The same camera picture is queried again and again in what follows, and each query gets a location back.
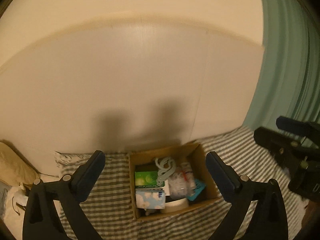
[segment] cardboard box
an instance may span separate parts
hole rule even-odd
[[[173,159],[175,159],[177,161],[177,164],[179,164],[179,160],[181,160],[182,158],[186,158],[191,164],[195,178],[203,181],[207,186],[195,201],[189,202],[188,208],[171,213],[157,213],[151,214],[149,216],[144,216],[143,212],[136,207],[134,172],[136,171],[136,167],[138,168],[139,165],[153,165],[155,158],[161,159],[168,156],[171,156]],[[135,219],[145,221],[182,214],[199,207],[204,207],[210,203],[214,203],[217,200],[216,186],[205,166],[205,152],[203,151],[203,148],[200,144],[189,143],[181,146],[172,146],[162,149],[132,153],[129,156],[129,166],[131,199],[133,215]]]

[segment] metal screw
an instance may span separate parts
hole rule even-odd
[[[299,146],[299,143],[296,142],[296,141],[292,141],[290,144],[291,144],[292,147],[298,147]]]
[[[277,185],[277,181],[276,181],[275,179],[271,179],[271,180],[270,180],[270,183],[271,183],[272,185]]]
[[[309,167],[309,164],[308,164],[308,162],[307,162],[307,158],[308,158],[308,156],[306,156],[306,157],[304,158],[304,160],[300,162],[300,167],[301,167],[302,169],[304,169],[304,170],[306,170],[306,169]]]
[[[38,185],[41,182],[40,179],[35,179],[35,181],[33,182],[33,184]]]
[[[248,181],[249,177],[247,175],[241,175],[240,179],[243,180],[243,181]]]
[[[68,180],[70,180],[70,179],[71,179],[71,176],[70,176],[69,174],[64,175],[64,176],[62,177],[62,180],[64,180],[64,181],[68,181]]]

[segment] green curtain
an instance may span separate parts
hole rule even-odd
[[[262,0],[265,52],[244,124],[273,130],[284,115],[320,122],[320,37],[297,0]]]

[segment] blue packet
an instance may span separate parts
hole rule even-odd
[[[164,190],[136,189],[136,205],[143,209],[164,209]]]
[[[195,179],[195,182],[196,182],[196,188],[193,190],[193,195],[187,196],[187,199],[190,201],[194,201],[206,187],[206,184],[200,181],[199,179]]]

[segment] green box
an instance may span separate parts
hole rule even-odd
[[[160,186],[157,185],[157,178],[157,171],[136,171],[134,173],[135,188],[164,187],[164,182]]]

